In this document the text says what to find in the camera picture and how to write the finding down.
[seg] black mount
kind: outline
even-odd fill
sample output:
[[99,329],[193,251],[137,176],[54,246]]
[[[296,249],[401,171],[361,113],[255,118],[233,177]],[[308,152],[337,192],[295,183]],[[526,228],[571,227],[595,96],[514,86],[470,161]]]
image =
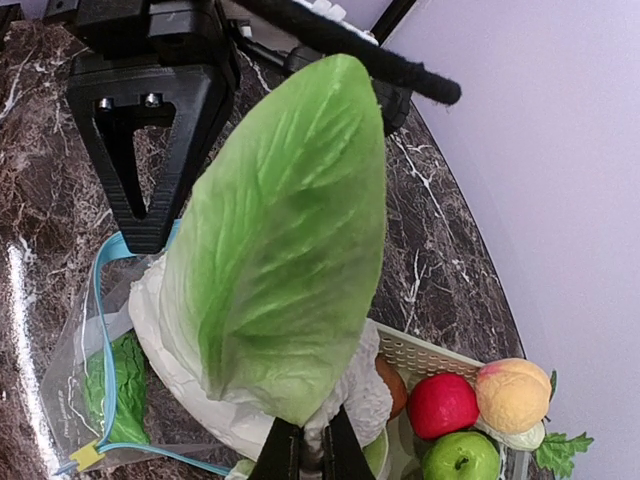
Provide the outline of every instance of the black mount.
[[[189,0],[51,0],[45,18],[96,52],[74,60],[67,100],[129,249],[157,253],[231,115],[228,24],[216,3]],[[133,144],[145,126],[171,127],[148,206]]]

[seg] green leaves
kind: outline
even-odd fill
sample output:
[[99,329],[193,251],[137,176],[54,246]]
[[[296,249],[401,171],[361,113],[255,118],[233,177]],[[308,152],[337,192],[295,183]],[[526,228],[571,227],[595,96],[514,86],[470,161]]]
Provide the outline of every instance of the green leaves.
[[548,433],[536,450],[536,462],[559,478],[570,478],[575,467],[573,457],[576,453],[586,453],[592,443],[593,438],[587,437],[587,432],[571,440],[567,440],[565,433]]
[[[144,429],[147,401],[147,377],[144,353],[133,332],[111,343],[118,379],[118,411],[109,441],[148,445],[149,435]],[[92,426],[102,431],[104,425],[104,354],[98,352],[87,360],[84,397]]]
[[303,425],[358,346],[384,236],[380,109],[360,62],[329,57],[260,102],[196,183],[163,344],[209,398]]
[[551,372],[551,397],[549,401],[553,400],[553,396],[556,394],[556,387],[558,386],[558,372]]

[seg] red apple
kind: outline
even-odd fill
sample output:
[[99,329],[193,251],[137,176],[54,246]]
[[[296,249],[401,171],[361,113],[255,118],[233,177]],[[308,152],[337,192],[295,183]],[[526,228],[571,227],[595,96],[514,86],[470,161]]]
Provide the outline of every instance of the red apple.
[[418,383],[407,412],[413,431],[423,440],[471,427],[480,415],[473,388],[455,373],[440,373]]

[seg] peach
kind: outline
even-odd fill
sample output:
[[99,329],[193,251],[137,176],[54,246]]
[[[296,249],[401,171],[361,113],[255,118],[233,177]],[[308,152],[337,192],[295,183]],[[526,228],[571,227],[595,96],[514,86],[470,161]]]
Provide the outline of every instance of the peach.
[[490,427],[506,434],[524,433],[549,411],[551,381],[535,363],[508,358],[480,369],[476,396]]

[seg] green apple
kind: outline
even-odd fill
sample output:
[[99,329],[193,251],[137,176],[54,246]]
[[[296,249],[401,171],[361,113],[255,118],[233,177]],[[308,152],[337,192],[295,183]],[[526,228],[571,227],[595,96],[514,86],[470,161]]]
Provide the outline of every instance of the green apple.
[[422,460],[424,480],[496,480],[500,455],[478,432],[445,435]]

